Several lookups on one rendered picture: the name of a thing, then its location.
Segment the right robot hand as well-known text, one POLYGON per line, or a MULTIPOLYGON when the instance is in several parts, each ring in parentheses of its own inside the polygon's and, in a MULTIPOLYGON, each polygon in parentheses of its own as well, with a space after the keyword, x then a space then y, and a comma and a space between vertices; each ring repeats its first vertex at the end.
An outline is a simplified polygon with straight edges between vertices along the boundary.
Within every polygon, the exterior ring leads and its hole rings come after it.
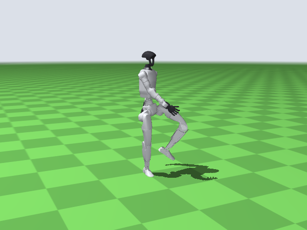
POLYGON ((177 115, 177 113, 179 113, 179 112, 177 112, 177 111, 180 111, 180 110, 178 110, 178 109, 176 109, 175 107, 179 107, 179 106, 172 106, 172 105, 170 105, 168 102, 166 102, 167 104, 168 104, 168 106, 167 106, 167 108, 165 108, 165 109, 168 109, 168 111, 173 115, 173 116, 175 116, 175 115, 177 115), (176 111, 177 110, 177 111, 176 111), (175 112, 176 113, 175 113, 175 112))

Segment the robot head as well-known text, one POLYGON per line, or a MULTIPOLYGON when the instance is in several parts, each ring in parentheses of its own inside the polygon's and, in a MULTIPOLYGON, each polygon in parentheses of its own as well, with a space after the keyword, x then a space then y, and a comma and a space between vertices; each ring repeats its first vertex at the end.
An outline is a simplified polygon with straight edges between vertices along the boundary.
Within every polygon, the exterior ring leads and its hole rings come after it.
POLYGON ((151 52, 151 51, 146 51, 142 54, 142 58, 146 58, 147 60, 149 60, 149 64, 145 64, 145 68, 149 68, 148 70, 152 70, 151 66, 154 65, 155 56, 156 56, 156 54, 154 52, 151 52), (151 63, 151 59, 153 61, 152 63, 151 63))

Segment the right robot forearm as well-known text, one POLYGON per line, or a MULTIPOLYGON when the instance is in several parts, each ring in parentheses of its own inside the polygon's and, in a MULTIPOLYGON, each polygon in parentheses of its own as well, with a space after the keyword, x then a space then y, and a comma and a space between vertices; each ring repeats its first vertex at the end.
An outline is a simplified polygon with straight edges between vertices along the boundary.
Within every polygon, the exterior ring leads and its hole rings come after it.
POLYGON ((154 91, 154 89, 149 90, 149 94, 151 95, 152 98, 156 99, 159 104, 161 104, 163 107, 167 108, 168 104, 165 102, 165 100, 154 91))

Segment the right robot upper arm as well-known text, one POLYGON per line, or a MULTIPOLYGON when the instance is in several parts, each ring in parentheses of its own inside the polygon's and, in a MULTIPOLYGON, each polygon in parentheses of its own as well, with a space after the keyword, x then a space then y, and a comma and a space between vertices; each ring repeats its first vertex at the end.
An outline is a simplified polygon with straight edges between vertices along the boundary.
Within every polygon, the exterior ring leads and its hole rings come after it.
POLYGON ((145 71, 142 71, 141 73, 138 74, 139 79, 142 81, 142 83, 144 84, 147 92, 149 93, 150 89, 154 89, 154 91, 156 92, 155 88, 151 88, 150 86, 150 82, 147 78, 147 73, 145 71))

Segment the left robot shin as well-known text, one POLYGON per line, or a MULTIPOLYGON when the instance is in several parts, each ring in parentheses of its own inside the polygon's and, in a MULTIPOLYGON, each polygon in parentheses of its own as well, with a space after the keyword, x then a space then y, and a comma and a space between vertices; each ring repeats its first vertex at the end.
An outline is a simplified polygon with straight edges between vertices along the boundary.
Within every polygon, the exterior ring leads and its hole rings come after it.
MULTIPOLYGON (((188 130, 187 130, 188 131, 188 130)), ((186 131, 186 132, 187 132, 186 131)), ((185 134, 186 132, 181 132, 179 128, 175 131, 175 133, 172 135, 170 142, 166 146, 165 149, 168 152, 171 147, 173 147, 185 134)))

